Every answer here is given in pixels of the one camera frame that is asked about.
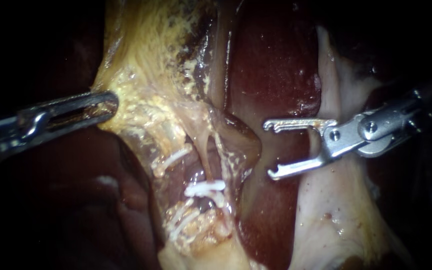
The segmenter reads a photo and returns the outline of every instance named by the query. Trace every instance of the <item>forceps jaw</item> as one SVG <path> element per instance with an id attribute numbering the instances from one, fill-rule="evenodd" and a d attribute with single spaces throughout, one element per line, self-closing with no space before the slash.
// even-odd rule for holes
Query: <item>forceps jaw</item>
<path id="1" fill-rule="evenodd" d="M 326 130 L 330 127 L 336 126 L 338 122 L 334 119 L 320 119 L 320 118 L 299 118 L 299 119 L 269 119 L 262 125 L 265 131 L 269 131 L 271 128 L 274 133 L 281 131 L 294 131 L 294 130 L 305 130 L 314 129 L 318 131 L 321 140 L 323 140 Z M 278 164 L 277 171 L 269 169 L 267 174 L 269 177 L 278 181 L 283 178 L 296 176 L 307 171 L 325 166 L 332 162 L 333 158 L 330 155 L 330 151 L 326 147 L 324 141 L 321 142 L 321 149 L 319 154 L 312 159 L 291 163 L 291 164 Z"/>
<path id="2" fill-rule="evenodd" d="M 103 103 L 114 109 L 86 113 Z M 117 96 L 107 91 L 87 92 L 22 109 L 15 116 L 0 120 L 0 162 L 75 130 L 107 121 L 117 107 Z"/>

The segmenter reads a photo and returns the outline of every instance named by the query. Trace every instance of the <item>organ surface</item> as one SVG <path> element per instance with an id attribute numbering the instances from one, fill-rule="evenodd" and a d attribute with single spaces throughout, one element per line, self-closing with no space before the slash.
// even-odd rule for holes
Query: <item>organ surface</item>
<path id="1" fill-rule="evenodd" d="M 108 1 L 92 90 L 119 97 L 117 114 L 100 128 L 118 135 L 147 175 L 164 269 L 371 267 L 390 252 L 411 264 L 368 192 L 362 160 L 349 155 L 287 182 L 265 174 L 315 147 L 306 133 L 263 133 L 264 119 L 317 113 L 346 121 L 380 85 L 356 77 L 327 31 L 304 16 L 290 2 L 264 10 L 209 0 Z M 269 66 L 244 64 L 260 56 Z"/>

